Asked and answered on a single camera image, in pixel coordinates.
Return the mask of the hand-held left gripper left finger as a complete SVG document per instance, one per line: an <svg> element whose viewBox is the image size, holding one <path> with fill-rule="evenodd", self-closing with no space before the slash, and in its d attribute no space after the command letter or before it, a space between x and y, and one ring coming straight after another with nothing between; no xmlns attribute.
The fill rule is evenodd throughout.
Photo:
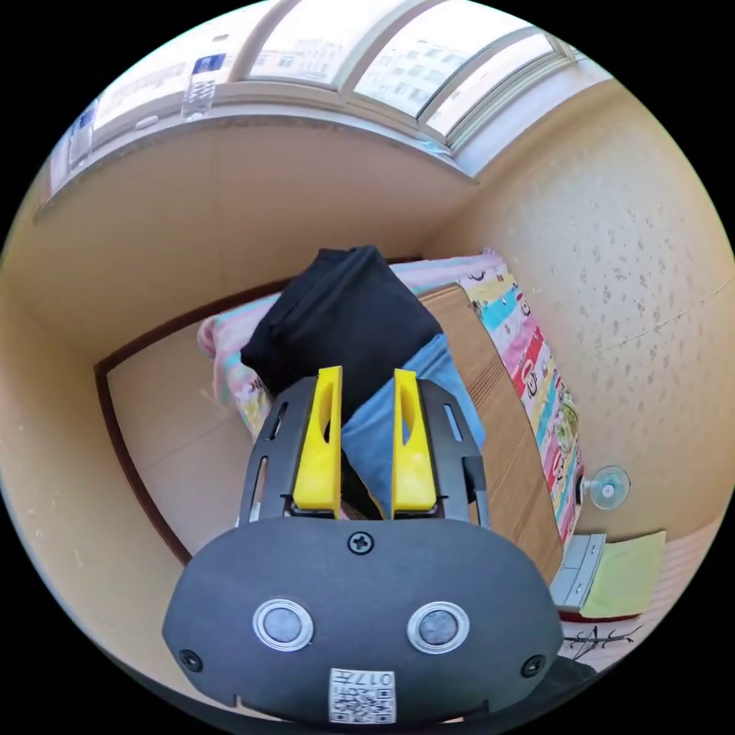
<svg viewBox="0 0 735 735"><path fill-rule="evenodd" d="M342 367L320 369L292 492L300 512L341 512L341 396Z"/></svg>

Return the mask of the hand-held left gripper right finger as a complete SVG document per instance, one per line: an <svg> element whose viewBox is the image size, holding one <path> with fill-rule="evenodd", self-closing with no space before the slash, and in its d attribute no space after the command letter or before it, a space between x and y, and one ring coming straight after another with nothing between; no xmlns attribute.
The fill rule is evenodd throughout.
<svg viewBox="0 0 735 735"><path fill-rule="evenodd" d="M430 513L436 505L432 456L417 375L394 372L392 502L394 515Z"/></svg>

